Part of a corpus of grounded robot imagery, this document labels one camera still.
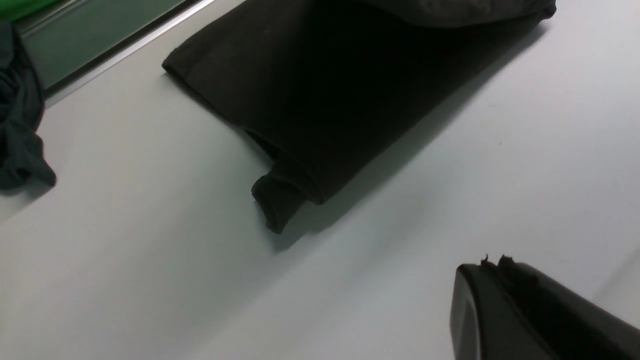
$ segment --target green panel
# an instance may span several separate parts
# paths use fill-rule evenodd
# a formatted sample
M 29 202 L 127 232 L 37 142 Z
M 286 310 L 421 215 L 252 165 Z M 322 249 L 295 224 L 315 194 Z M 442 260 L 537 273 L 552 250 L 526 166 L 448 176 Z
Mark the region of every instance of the green panel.
M 49 88 L 184 0 L 67 0 L 18 23 Z
M 17 20 L 60 0 L 2 0 L 0 19 Z

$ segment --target white table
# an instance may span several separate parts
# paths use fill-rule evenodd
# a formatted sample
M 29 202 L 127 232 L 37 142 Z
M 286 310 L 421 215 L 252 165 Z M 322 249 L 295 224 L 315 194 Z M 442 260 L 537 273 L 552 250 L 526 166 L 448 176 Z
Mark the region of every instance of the white table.
M 1 359 L 451 359 L 455 269 L 485 254 L 640 326 L 638 1 L 561 1 L 538 41 L 305 206 L 285 236 L 311 232 L 279 255 L 250 193 L 265 157 L 160 67 L 239 2 L 47 111 L 58 185 L 0 198 Z

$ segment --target folded garment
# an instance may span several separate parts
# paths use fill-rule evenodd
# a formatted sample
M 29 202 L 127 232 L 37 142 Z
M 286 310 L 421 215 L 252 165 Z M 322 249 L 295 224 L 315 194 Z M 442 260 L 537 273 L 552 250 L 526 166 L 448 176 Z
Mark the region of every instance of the folded garment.
M 428 28 L 354 0 L 247 0 L 163 67 L 275 162 L 252 193 L 281 233 L 555 12 Z
M 0 20 L 0 189 L 16 188 L 29 176 L 56 184 L 35 134 L 43 111 L 42 88 L 20 37 Z
M 549 0 L 361 0 L 420 26 L 459 28 L 542 11 Z
M 456 360 L 640 359 L 640 331 L 535 268 L 461 265 L 451 306 Z

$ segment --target green fabric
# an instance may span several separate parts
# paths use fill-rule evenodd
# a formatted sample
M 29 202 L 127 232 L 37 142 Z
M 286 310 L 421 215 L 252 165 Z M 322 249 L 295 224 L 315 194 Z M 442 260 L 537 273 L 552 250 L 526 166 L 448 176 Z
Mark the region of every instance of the green fabric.
M 0 0 L 0 20 L 17 20 L 59 0 Z

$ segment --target dark gray cloth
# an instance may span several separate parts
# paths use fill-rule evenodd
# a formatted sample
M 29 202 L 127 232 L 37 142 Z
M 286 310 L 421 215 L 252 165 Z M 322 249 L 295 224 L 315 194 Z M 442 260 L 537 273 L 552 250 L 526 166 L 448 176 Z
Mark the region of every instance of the dark gray cloth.
M 459 28 L 515 19 L 547 9 L 549 0 L 360 0 L 414 25 Z
M 35 134 L 43 111 L 42 88 L 20 37 L 0 21 L 0 189 L 23 185 L 30 176 L 56 184 Z
M 273 158 L 252 188 L 275 233 L 322 204 L 448 95 L 555 12 L 415 26 L 354 0 L 247 0 L 163 67 Z

